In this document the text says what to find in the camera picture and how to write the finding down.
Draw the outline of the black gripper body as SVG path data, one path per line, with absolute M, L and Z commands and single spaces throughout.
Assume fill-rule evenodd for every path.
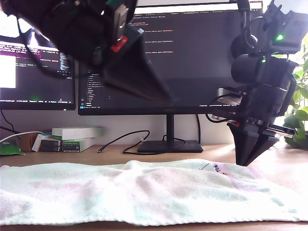
M 275 140 L 277 135 L 292 138 L 293 128 L 274 125 L 286 112 L 293 90 L 268 85 L 228 88 L 231 105 L 236 106 L 228 126 L 235 140 Z

